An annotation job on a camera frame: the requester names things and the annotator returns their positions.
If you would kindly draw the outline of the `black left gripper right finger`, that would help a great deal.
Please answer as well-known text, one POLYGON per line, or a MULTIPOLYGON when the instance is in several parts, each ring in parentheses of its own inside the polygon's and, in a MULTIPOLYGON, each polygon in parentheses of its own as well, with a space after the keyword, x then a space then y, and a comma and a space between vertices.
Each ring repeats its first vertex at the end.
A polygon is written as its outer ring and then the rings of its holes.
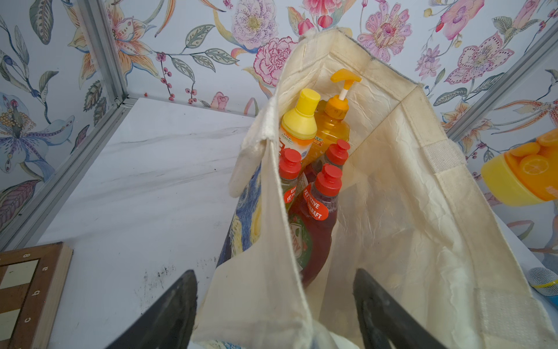
POLYGON ((360 333, 365 348, 444 348, 366 270, 353 282, 360 333))

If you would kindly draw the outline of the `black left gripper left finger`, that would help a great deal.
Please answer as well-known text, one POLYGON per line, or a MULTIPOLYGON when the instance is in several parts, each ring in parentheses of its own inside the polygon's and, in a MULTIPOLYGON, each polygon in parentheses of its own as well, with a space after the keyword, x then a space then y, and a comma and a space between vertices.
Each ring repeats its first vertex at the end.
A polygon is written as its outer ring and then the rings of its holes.
POLYGON ((198 282, 187 270, 109 348, 187 348, 196 319, 198 282))

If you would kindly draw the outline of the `cream canvas shopping bag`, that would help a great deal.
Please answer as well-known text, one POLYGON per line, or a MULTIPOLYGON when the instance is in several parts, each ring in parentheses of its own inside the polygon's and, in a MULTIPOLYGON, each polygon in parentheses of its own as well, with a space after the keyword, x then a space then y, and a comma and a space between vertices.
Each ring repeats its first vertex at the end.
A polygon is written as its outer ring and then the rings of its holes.
POLYGON ((308 31, 241 146, 229 184, 238 206, 192 340, 205 348, 362 348, 357 273, 373 277, 433 348, 556 348, 495 215, 421 87, 342 31, 308 31), (328 75, 350 93, 350 155, 333 244, 309 286, 283 203, 280 119, 328 75))

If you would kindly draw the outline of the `red fairy bottle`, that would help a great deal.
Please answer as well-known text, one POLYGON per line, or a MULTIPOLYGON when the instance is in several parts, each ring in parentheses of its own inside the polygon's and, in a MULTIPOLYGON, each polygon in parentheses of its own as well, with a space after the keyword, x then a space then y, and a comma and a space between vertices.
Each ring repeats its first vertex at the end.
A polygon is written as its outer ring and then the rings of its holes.
POLYGON ((337 223, 342 170, 326 164, 289 210, 292 247, 302 286, 308 287, 328 259, 337 223))
POLYGON ((315 181, 325 164, 334 165, 341 170, 349 158, 349 150, 350 144, 345 140, 338 140, 335 144, 331 144, 323 155, 305 167, 304 174, 308 183, 315 181))

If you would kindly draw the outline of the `green Fairy dish soap bottle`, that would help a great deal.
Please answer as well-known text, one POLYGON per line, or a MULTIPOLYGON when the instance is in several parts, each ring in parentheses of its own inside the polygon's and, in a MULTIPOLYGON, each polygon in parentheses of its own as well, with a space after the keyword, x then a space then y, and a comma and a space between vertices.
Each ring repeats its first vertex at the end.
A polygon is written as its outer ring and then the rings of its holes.
POLYGON ((284 148, 280 152, 279 177, 283 192, 283 202, 287 212, 294 203, 301 171, 301 154, 294 149, 284 148))

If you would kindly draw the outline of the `red Fairy bottle front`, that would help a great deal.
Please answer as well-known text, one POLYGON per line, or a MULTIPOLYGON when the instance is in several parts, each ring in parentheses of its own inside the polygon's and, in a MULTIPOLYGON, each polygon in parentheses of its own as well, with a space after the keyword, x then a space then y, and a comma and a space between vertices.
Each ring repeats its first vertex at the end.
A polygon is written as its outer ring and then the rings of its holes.
POLYGON ((334 165, 341 170, 349 158, 349 150, 350 144, 345 140, 338 140, 335 144, 331 144, 323 155, 305 167, 304 174, 308 183, 315 181, 325 164, 334 165))

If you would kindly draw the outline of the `large orange pump soap bottle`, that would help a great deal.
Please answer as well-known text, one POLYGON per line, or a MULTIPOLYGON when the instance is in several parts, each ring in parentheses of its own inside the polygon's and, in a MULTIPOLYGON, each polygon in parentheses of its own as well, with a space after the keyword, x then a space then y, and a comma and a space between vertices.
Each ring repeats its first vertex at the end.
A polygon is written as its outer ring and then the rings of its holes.
POLYGON ((327 101, 321 100, 315 112, 315 121, 318 131, 312 143, 309 154, 302 162, 306 167, 324 155, 331 144, 338 140, 348 142, 350 140, 350 126, 344 120, 350 109, 347 93, 355 82, 360 82, 362 78, 343 68, 331 76, 333 83, 342 82, 343 88, 340 93, 329 98, 327 101))

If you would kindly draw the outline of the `orange bottle yellow cap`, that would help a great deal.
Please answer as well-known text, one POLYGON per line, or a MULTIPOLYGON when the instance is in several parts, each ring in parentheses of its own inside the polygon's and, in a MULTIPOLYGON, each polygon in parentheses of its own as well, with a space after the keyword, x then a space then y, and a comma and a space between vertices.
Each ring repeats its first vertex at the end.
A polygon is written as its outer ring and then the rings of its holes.
POLYGON ((293 149, 302 160, 309 154, 313 140, 318 131, 315 111, 321 96, 315 90, 305 88, 299 94, 294 108, 287 111, 280 123, 280 150, 293 149))
POLYGON ((557 199, 557 130, 486 162, 482 178, 507 206, 531 206, 557 199))

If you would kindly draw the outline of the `orange bottle yellow cap front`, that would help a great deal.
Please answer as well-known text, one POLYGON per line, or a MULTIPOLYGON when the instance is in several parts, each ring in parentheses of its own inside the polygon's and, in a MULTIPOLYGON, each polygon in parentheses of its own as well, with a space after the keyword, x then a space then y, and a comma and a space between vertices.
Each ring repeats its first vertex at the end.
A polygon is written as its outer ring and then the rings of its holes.
POLYGON ((315 90, 305 88, 299 94, 294 108, 287 111, 280 123, 280 150, 293 149, 302 160, 309 154, 313 140, 318 131, 315 111, 321 96, 315 90))

